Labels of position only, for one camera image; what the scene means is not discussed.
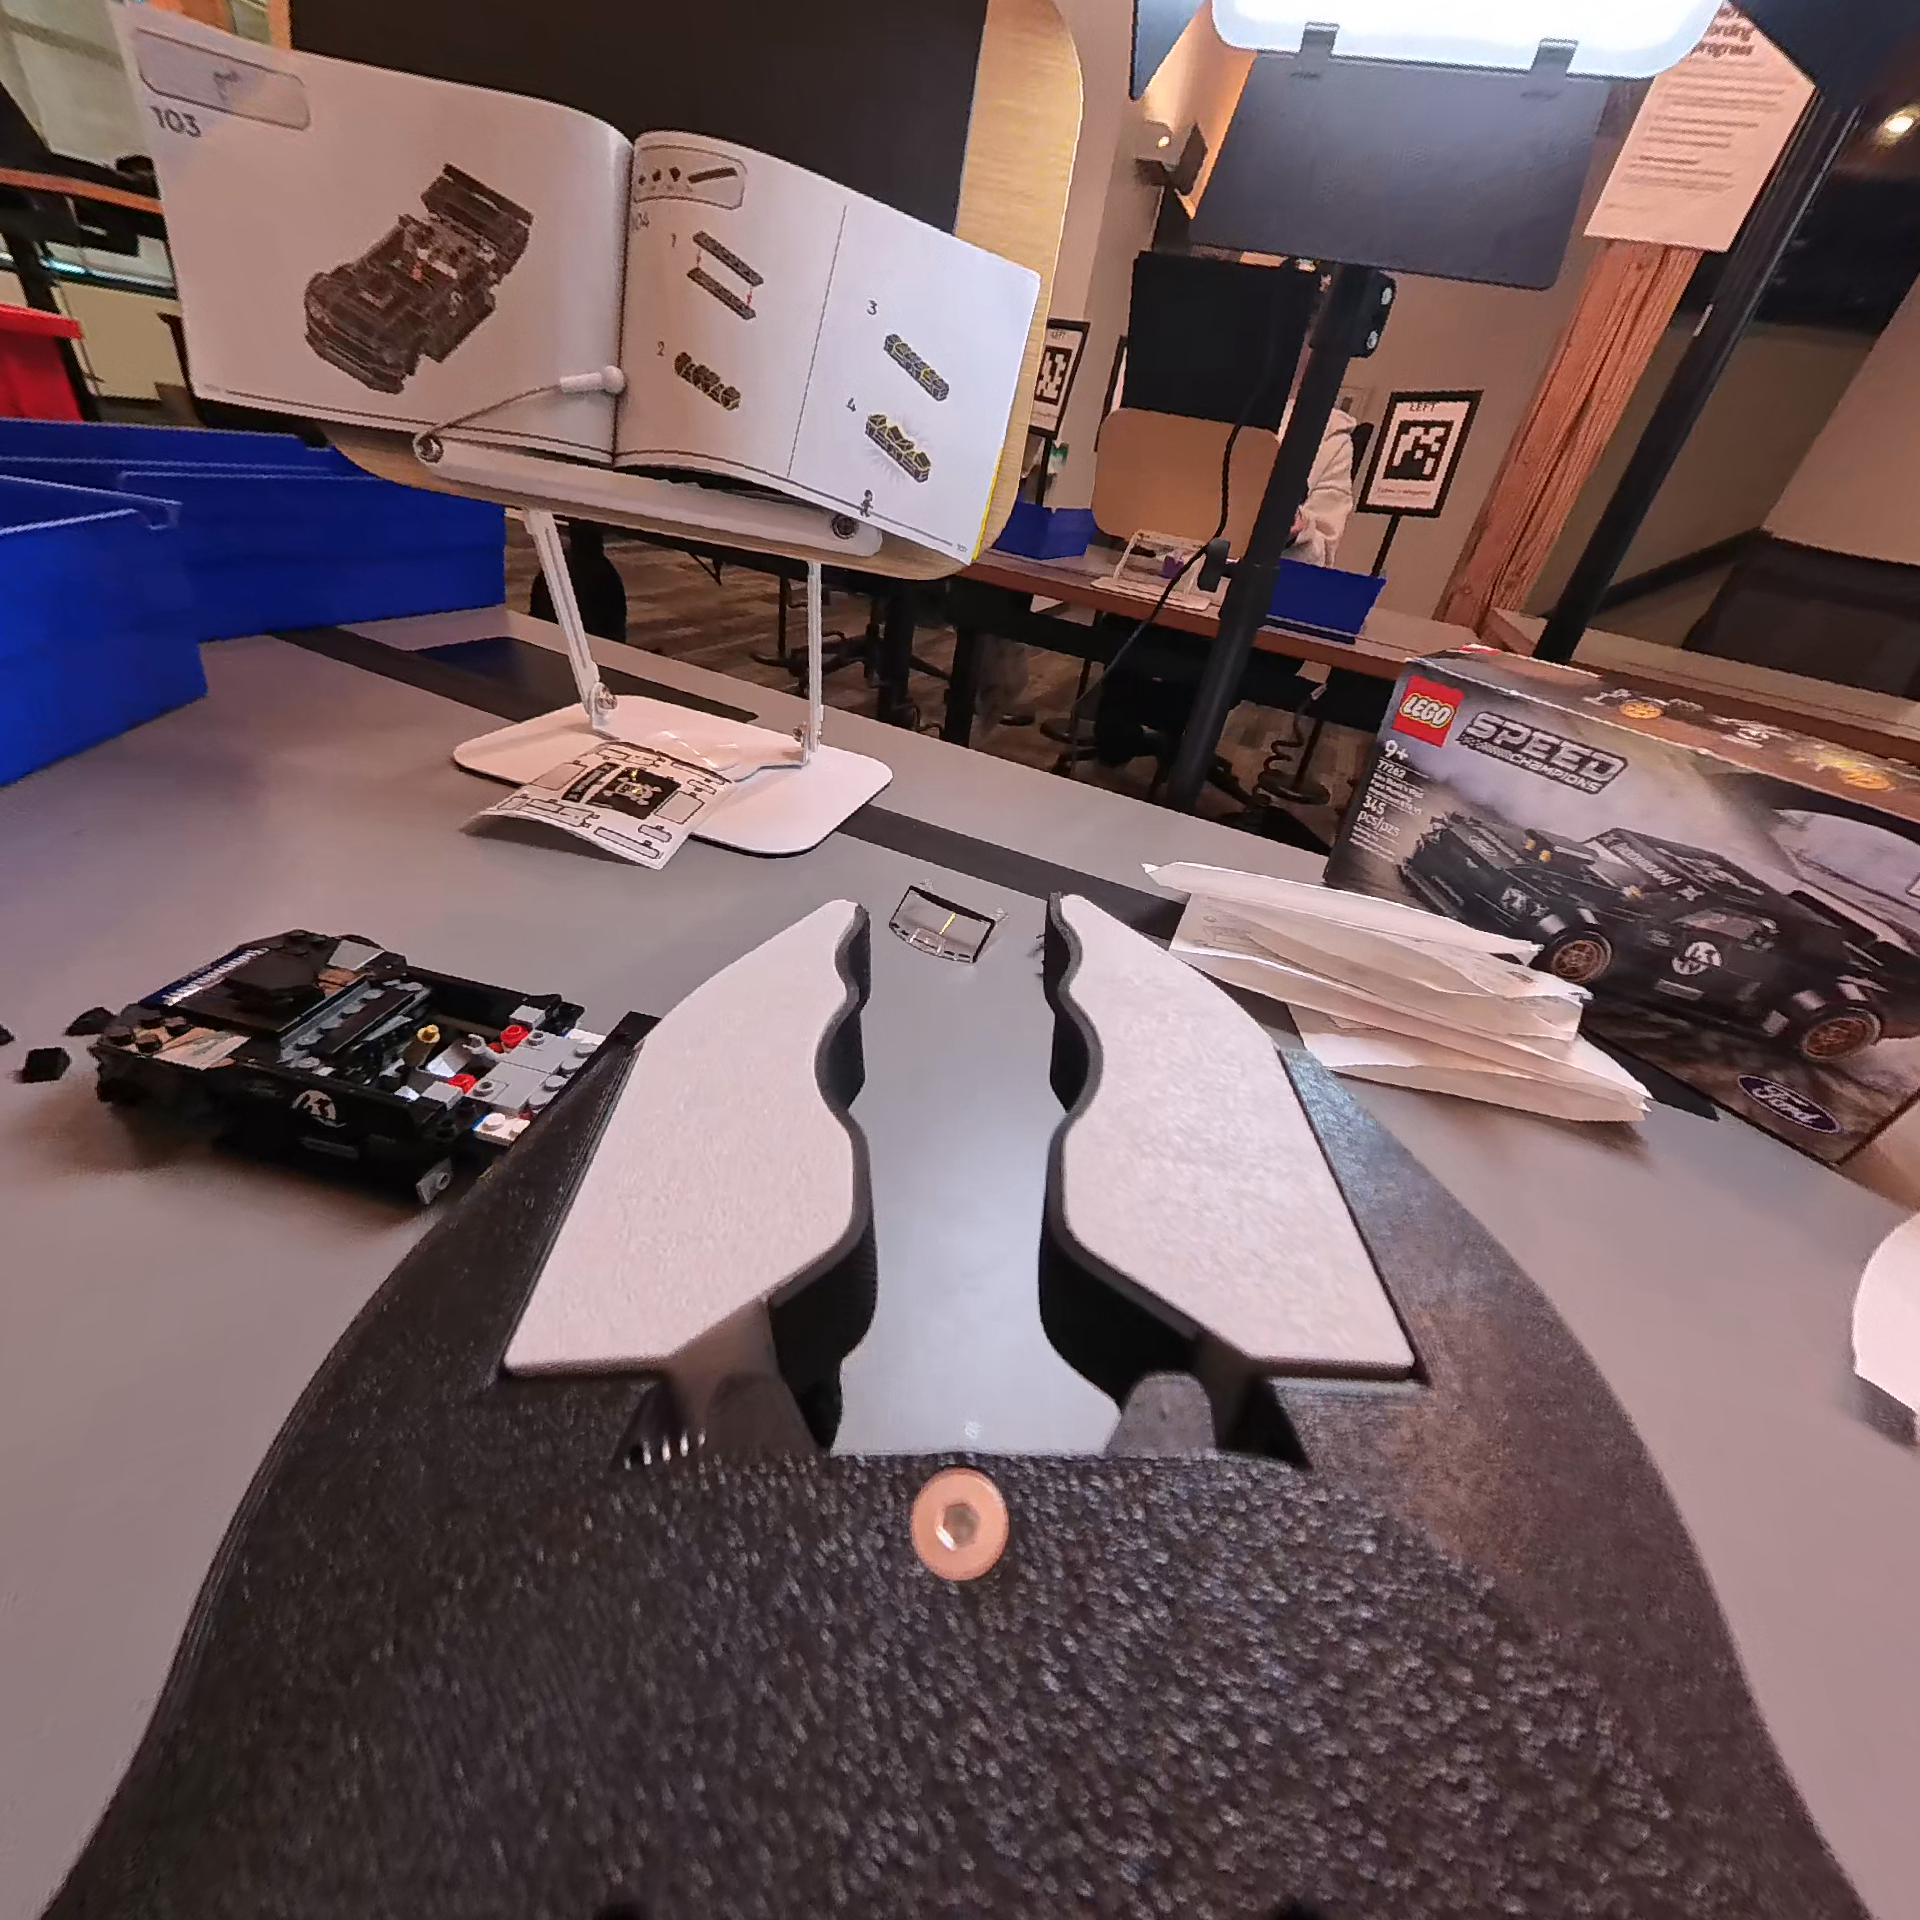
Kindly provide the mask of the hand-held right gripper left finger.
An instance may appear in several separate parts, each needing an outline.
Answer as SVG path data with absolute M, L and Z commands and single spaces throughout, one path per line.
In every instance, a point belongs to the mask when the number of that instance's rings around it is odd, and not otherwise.
M 749 1347 L 778 1356 L 787 1300 L 871 1267 L 871 982 L 873 919 L 827 900 L 644 1029 L 506 1373 L 742 1373 Z

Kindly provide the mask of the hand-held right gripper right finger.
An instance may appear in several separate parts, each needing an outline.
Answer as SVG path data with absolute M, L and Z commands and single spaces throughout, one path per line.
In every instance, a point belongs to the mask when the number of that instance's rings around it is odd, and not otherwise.
M 1047 1001 L 1047 1256 L 1263 1373 L 1402 1382 L 1414 1338 L 1281 1048 L 1087 900 L 1047 910 Z

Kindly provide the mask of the black lego car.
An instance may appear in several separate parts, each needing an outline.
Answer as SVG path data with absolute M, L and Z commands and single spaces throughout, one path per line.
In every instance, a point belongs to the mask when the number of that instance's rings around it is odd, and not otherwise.
M 276 927 L 69 1023 L 102 1095 L 276 1167 L 441 1205 L 598 1059 L 573 1001 L 411 972 L 377 940 Z

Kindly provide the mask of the sticker sheet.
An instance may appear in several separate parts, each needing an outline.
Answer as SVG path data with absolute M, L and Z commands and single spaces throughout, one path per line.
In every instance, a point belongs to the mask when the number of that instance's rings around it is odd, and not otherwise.
M 723 799 L 733 780 L 700 758 L 590 743 L 467 814 L 467 839 L 581 844 L 598 862 L 668 867 Z

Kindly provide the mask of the cluster of small black tiles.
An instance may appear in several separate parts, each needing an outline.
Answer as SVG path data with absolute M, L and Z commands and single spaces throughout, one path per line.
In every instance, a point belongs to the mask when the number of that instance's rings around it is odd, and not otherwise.
M 87 1003 L 69 1029 L 60 1029 L 60 1048 L 32 1048 L 25 1055 L 25 1071 L 14 1071 L 14 1082 L 60 1082 L 69 1077 L 69 1048 L 93 1048 L 93 1040 L 111 1040 L 116 1029 L 116 1011 L 111 1003 Z

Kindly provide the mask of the lego instruction booklet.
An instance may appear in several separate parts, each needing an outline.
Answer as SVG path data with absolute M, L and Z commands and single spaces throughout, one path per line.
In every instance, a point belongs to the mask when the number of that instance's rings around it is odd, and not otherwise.
M 970 568 L 1036 273 L 798 163 L 116 6 L 206 403 L 444 490 Z

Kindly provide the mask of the clear lego windshield piece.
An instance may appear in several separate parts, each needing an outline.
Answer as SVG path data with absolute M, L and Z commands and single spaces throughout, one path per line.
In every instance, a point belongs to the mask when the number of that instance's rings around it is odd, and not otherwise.
M 1008 919 L 1008 917 L 937 900 L 937 893 L 924 893 L 924 882 L 908 882 L 901 910 L 891 910 L 891 940 L 901 940 L 901 943 L 914 943 L 914 953 L 929 953 L 929 962 L 959 962 L 959 972 L 984 962 L 984 943 L 991 943 L 1002 919 Z

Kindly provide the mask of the lego set box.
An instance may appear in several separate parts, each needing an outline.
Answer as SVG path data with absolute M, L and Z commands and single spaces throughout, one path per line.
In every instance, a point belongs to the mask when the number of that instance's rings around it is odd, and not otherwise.
M 1538 943 L 1587 1029 L 1807 1157 L 1913 1172 L 1920 784 L 1623 673 L 1402 660 L 1331 882 Z

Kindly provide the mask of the white booklet stand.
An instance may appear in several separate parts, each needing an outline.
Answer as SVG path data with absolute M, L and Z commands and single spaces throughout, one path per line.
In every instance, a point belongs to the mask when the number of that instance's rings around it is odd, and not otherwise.
M 573 582 L 565 582 L 565 546 L 562 546 L 562 514 L 565 519 L 581 514 L 581 519 L 623 519 L 655 537 L 764 546 L 764 552 L 804 558 L 804 673 L 823 673 L 823 558 L 871 558 L 873 552 L 871 519 L 766 500 L 766 490 L 706 490 L 706 484 L 479 446 L 444 424 L 411 430 L 411 462 L 444 490 L 496 500 L 522 514 L 551 622 L 562 622 L 562 656 L 573 673 L 573 704 L 467 739 L 454 755 L 467 780 L 546 784 L 565 758 L 609 755 L 609 743 L 657 755 L 668 780 L 706 784 L 689 839 L 733 844 L 733 856 L 816 856 L 841 814 L 857 814 L 891 784 L 880 758 L 823 743 L 823 685 L 804 685 L 798 732 L 764 732 L 764 725 L 609 693 Z

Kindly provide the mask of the small blue bin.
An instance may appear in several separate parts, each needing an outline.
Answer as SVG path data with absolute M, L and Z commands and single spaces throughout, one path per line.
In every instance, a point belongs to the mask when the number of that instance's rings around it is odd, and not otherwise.
M 1306 628 L 1306 637 L 1357 637 L 1381 601 L 1381 577 L 1357 568 L 1324 568 L 1324 558 L 1281 558 L 1268 628 Z

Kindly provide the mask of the black tripod pole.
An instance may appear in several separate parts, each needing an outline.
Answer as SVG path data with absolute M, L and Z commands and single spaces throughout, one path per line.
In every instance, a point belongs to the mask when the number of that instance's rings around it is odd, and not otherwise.
M 1232 732 L 1232 704 L 1236 704 L 1253 637 L 1268 622 L 1268 601 L 1278 601 L 1278 577 L 1281 577 L 1281 552 L 1292 552 L 1292 519 L 1306 509 L 1316 453 L 1324 453 L 1331 411 L 1347 394 L 1347 366 L 1381 349 L 1392 299 L 1397 299 L 1392 273 L 1357 273 L 1357 262 L 1331 273 L 1331 290 L 1324 290 L 1324 314 L 1316 314 L 1316 338 L 1306 338 L 1306 366 L 1298 366 L 1298 394 L 1292 394 L 1292 424 L 1281 424 L 1281 446 L 1278 446 L 1278 476 L 1263 490 L 1263 514 L 1253 514 L 1246 558 L 1232 577 L 1217 656 L 1209 656 L 1209 673 L 1197 673 L 1197 699 L 1187 699 L 1187 725 L 1186 725 L 1186 743 L 1175 743 L 1175 765 L 1167 765 L 1167 807 L 1186 807 L 1186 814 L 1197 807 L 1217 743 Z

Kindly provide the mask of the tan chair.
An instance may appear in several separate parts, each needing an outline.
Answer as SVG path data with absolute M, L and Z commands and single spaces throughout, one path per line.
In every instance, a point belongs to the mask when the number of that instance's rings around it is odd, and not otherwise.
M 1281 442 L 1253 424 L 1112 411 L 1087 453 L 1087 519 L 1107 537 L 1232 537 L 1232 558 L 1246 558 L 1278 453 Z

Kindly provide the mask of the black office chair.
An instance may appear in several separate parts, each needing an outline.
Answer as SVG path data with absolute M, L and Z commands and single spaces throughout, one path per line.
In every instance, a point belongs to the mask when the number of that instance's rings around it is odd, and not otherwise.
M 1920 699 L 1920 568 L 1761 537 L 1684 656 Z

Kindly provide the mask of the black light flap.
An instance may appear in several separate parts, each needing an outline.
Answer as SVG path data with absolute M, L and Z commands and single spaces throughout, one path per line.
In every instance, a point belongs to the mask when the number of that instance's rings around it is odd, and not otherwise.
M 1541 290 L 1606 103 L 1556 43 L 1527 69 L 1263 56 L 1187 246 Z

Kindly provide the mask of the red plastic bin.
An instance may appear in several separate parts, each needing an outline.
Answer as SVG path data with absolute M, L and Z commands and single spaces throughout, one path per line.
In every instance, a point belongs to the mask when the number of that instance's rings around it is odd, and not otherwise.
M 93 424 L 75 338 L 87 327 L 56 309 L 0 309 L 0 412 L 10 424 Z

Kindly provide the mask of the black flat panel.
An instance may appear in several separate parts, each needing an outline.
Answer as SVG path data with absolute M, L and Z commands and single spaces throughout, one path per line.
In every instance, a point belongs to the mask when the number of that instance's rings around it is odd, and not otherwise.
M 984 0 L 295 0 L 295 43 L 706 130 L 956 234 Z

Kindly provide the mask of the white paper notice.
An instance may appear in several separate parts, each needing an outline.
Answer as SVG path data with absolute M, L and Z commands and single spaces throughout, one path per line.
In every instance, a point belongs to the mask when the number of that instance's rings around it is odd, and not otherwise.
M 1587 240 L 1726 256 L 1807 107 L 1813 76 L 1744 6 L 1719 6 L 1707 36 L 1653 76 L 1587 209 Z

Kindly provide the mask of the bright studio light panel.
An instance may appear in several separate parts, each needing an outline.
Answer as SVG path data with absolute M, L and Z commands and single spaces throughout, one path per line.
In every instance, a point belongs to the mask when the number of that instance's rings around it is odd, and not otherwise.
M 1221 43 L 1337 65 L 1440 65 L 1440 69 L 1538 69 L 1538 43 L 1564 56 L 1564 76 L 1657 76 L 1707 29 L 1719 0 L 1217 0 Z

